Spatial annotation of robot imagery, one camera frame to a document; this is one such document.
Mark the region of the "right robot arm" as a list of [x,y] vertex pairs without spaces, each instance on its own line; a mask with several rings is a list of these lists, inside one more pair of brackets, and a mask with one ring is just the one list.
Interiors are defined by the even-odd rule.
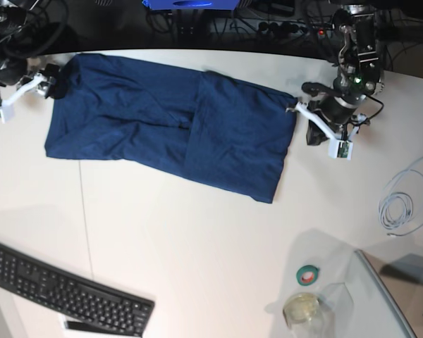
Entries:
[[29,60],[44,55],[67,28],[66,1],[0,1],[0,106],[1,88],[16,85],[16,94],[54,95],[60,67],[49,64],[31,70]]

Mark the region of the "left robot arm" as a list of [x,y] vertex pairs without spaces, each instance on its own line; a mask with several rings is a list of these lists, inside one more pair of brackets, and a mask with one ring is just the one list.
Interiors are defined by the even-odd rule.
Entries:
[[338,8],[331,26],[318,28],[309,14],[310,1],[301,1],[300,12],[319,53],[334,66],[331,86],[305,82],[302,91],[312,98],[307,127],[308,145],[335,139],[349,145],[359,128],[370,119],[355,112],[365,99],[383,87],[383,70],[376,40],[376,11],[369,1],[335,1]]

